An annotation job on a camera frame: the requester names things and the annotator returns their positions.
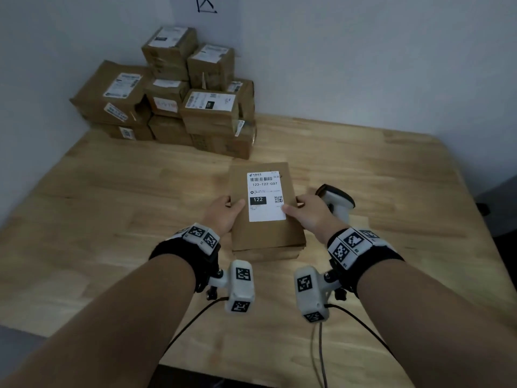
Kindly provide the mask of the person's left hand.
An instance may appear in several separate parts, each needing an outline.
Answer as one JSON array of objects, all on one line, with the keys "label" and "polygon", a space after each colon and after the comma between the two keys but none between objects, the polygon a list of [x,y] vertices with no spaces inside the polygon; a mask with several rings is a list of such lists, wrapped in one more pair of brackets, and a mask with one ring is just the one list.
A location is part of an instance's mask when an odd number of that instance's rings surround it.
[{"label": "person's left hand", "polygon": [[230,204],[229,195],[222,195],[216,198],[208,208],[206,208],[199,224],[212,229],[222,238],[231,231],[237,218],[229,214]]}]

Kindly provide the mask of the person's right hand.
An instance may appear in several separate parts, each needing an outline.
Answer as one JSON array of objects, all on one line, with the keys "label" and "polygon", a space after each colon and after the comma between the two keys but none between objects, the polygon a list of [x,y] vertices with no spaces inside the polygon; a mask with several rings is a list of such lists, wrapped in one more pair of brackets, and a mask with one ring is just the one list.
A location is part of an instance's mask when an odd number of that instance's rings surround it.
[{"label": "person's right hand", "polygon": [[296,200],[301,204],[298,207],[303,206],[304,210],[304,219],[299,221],[300,224],[313,233],[321,244],[327,245],[333,235],[350,227],[333,216],[320,197],[304,194],[297,196]]}]

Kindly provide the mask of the cardboard parcel white label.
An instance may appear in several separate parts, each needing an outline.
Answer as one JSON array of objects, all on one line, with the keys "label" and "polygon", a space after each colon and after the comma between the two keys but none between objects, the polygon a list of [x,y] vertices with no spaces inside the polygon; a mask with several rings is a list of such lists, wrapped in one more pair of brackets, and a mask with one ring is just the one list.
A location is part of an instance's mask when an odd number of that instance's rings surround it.
[{"label": "cardboard parcel white label", "polygon": [[297,259],[307,241],[302,225],[282,211],[285,204],[297,205],[288,163],[233,164],[229,188],[231,204],[246,202],[231,231],[236,259]]}]

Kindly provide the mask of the person's right forearm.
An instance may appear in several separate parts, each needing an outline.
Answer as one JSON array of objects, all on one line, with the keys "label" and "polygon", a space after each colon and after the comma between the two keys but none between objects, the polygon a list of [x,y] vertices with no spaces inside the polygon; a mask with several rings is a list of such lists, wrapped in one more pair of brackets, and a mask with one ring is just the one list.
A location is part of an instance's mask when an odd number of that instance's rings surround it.
[{"label": "person's right forearm", "polygon": [[517,334],[422,271],[385,260],[359,299],[419,388],[517,388]]}]

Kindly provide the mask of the person's left forearm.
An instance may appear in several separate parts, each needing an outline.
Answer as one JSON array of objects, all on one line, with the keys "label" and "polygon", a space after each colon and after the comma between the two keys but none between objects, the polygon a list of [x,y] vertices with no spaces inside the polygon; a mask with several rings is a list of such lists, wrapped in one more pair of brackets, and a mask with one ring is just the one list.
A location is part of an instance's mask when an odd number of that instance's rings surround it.
[{"label": "person's left forearm", "polygon": [[147,388],[195,284],[185,260],[153,258],[90,302],[0,388]]}]

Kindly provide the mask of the white black barcode scanner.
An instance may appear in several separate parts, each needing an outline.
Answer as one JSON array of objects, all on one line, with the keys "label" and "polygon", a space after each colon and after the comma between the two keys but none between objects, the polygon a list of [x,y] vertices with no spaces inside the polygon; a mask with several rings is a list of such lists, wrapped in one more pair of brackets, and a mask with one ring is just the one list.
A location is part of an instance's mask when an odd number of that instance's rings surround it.
[{"label": "white black barcode scanner", "polygon": [[321,185],[315,195],[320,197],[333,216],[350,224],[350,212],[356,207],[353,198],[339,188],[328,184]]}]

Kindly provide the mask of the stack of cardboard parcels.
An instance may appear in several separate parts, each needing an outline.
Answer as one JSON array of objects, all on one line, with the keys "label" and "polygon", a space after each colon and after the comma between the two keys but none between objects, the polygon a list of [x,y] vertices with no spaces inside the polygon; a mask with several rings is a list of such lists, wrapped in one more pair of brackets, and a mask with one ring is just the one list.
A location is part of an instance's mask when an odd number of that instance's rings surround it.
[{"label": "stack of cardboard parcels", "polygon": [[249,159],[254,82],[235,76],[235,50],[178,26],[160,27],[141,50],[147,66],[100,64],[70,99],[80,115],[112,138]]}]

